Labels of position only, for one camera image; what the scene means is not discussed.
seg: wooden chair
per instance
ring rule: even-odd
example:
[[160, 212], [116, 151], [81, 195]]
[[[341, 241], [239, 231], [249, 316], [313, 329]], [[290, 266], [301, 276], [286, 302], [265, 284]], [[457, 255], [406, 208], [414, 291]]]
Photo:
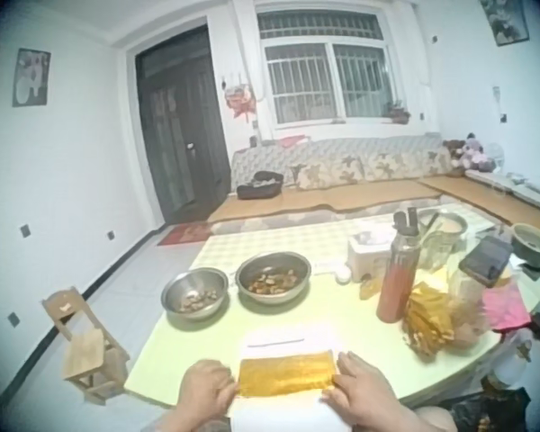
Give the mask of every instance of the wooden chair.
[[84, 313], [95, 329], [100, 329], [104, 337], [104, 346], [106, 349], [115, 347], [124, 356], [126, 361], [130, 360], [130, 356], [124, 348], [118, 343], [116, 339], [106, 330], [100, 320], [94, 315], [88, 303], [84, 300], [84, 297], [78, 292], [75, 287], [65, 291], [54, 292], [48, 299], [42, 301], [42, 306], [46, 310], [46, 313], [54, 321], [54, 325], [59, 330], [64, 338], [72, 341], [72, 333], [66, 327], [65, 322], [72, 315], [79, 312]]
[[105, 348], [104, 333], [99, 328], [72, 337], [62, 378], [82, 391], [87, 401], [105, 405], [107, 399], [124, 393], [127, 377], [126, 360], [118, 348]]

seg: doormat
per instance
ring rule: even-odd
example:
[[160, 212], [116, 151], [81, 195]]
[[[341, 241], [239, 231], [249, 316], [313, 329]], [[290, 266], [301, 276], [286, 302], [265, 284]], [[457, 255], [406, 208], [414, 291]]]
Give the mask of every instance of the doormat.
[[210, 231], [210, 223], [208, 222], [182, 223], [173, 227], [158, 245], [170, 246], [206, 241], [211, 235], [212, 231]]

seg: golden foil paper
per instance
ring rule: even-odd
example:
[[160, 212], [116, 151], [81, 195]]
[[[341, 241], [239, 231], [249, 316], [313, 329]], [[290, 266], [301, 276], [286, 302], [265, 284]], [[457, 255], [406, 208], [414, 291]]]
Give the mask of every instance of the golden foil paper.
[[240, 396], [279, 396], [326, 389], [336, 373], [331, 351], [277, 358], [251, 358], [240, 363]]

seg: black baseboard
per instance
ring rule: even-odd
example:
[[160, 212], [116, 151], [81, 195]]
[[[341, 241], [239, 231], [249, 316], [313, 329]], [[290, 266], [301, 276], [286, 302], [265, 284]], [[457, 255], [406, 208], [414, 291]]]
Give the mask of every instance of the black baseboard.
[[[148, 240], [162, 232], [167, 227], [166, 224], [162, 225], [158, 229], [153, 229], [151, 232], [141, 238], [134, 246], [132, 246], [124, 255], [114, 262], [108, 269], [102, 273], [102, 275], [94, 281], [82, 294], [85, 300], [88, 300], [92, 294], [94, 294], [98, 288], [102, 286], [104, 282], [108, 280], [110, 276], [122, 266], [127, 259], [134, 255]], [[14, 378], [10, 381], [5, 390], [0, 394], [0, 409], [8, 405], [14, 395], [20, 390], [26, 378], [30, 374], [31, 370], [38, 363], [42, 355], [46, 352], [50, 344], [54, 341], [54, 338], [58, 334], [58, 329], [52, 327], [46, 336], [40, 341], [40, 343], [34, 348], [30, 356], [26, 359], [22, 367], [18, 370]]]

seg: floor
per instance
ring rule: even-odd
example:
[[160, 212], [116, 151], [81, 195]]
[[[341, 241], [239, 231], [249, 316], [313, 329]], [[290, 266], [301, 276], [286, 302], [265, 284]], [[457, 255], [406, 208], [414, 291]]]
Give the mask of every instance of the floor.
[[[158, 317], [164, 284], [185, 271], [203, 243], [157, 247], [166, 235], [151, 238], [90, 299], [89, 303], [108, 330], [130, 353], [129, 367], [138, 358]], [[86, 323], [71, 320], [80, 330]], [[60, 335], [42, 356], [22, 388], [4, 409], [2, 426], [8, 431], [77, 432], [140, 431], [164, 409], [123, 394], [105, 407], [84, 402], [81, 392], [60, 379], [67, 342]], [[533, 363], [517, 383], [525, 386], [532, 402], [527, 411], [529, 430], [540, 430], [540, 344], [535, 343]]]

